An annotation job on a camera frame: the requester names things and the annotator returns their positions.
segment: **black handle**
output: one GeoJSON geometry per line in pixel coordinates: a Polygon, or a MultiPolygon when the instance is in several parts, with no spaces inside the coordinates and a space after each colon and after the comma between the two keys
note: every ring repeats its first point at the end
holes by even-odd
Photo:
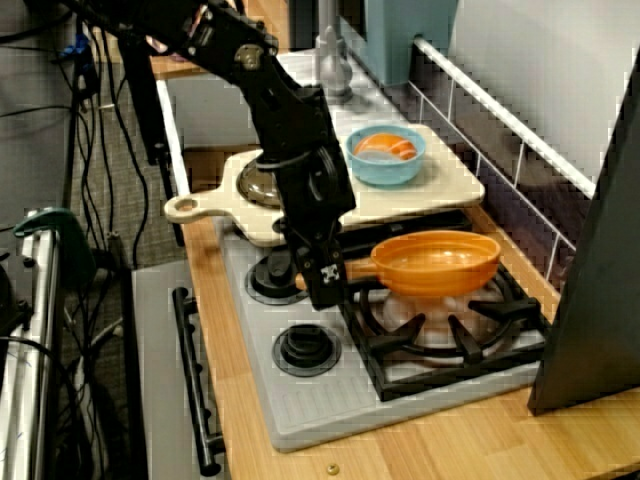
{"type": "Polygon", "coordinates": [[[182,354],[182,366],[187,382],[189,395],[189,408],[191,410],[191,423],[196,439],[200,474],[203,477],[213,477],[220,473],[221,467],[215,461],[214,456],[225,451],[222,435],[210,434],[207,419],[211,412],[205,408],[204,395],[200,385],[200,365],[195,356],[192,333],[193,325],[188,321],[189,315],[197,313],[196,301],[188,298],[186,288],[176,288],[173,291],[173,306],[176,312],[178,337],[180,338],[180,353],[182,354]]]}

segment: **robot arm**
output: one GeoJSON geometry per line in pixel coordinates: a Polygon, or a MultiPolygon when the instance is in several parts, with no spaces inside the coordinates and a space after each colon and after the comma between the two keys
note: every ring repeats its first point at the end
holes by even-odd
{"type": "Polygon", "coordinates": [[[223,0],[61,0],[120,38],[151,36],[242,91],[263,149],[258,168],[274,175],[284,235],[316,309],[344,297],[346,272],[335,234],[355,208],[324,92],[300,86],[276,58],[264,25],[223,0]]]}

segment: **blue bowl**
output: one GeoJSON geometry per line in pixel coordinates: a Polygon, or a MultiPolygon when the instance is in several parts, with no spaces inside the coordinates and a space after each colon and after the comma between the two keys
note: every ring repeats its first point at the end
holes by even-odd
{"type": "Polygon", "coordinates": [[[422,136],[406,127],[397,125],[376,125],[353,132],[347,138],[347,162],[353,174],[361,181],[371,185],[400,185],[415,177],[422,167],[427,145],[422,136]],[[353,149],[358,142],[375,133],[391,133],[409,140],[417,154],[409,160],[365,160],[354,155],[353,149]]]}

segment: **screw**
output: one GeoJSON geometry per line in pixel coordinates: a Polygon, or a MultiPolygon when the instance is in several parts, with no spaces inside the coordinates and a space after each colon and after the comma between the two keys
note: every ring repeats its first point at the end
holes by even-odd
{"type": "Polygon", "coordinates": [[[337,464],[332,463],[327,467],[327,473],[333,477],[340,473],[340,467],[337,464]]]}

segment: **wooden cutting board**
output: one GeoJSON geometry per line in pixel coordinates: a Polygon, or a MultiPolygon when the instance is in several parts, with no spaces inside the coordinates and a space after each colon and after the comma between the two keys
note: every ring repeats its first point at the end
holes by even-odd
{"type": "MultiPolygon", "coordinates": [[[[404,185],[375,187],[360,182],[349,170],[357,207],[342,217],[345,231],[482,201],[484,186],[449,147],[430,128],[417,124],[409,127],[419,132],[427,144],[420,173],[404,185]]],[[[167,218],[174,223],[190,223],[205,216],[228,215],[254,245],[273,247],[284,243],[282,235],[272,228],[282,212],[248,202],[236,186],[242,169],[259,154],[260,150],[255,150],[230,157],[217,189],[171,199],[165,205],[167,218]],[[191,209],[181,210],[183,205],[190,205],[191,209]]]]}

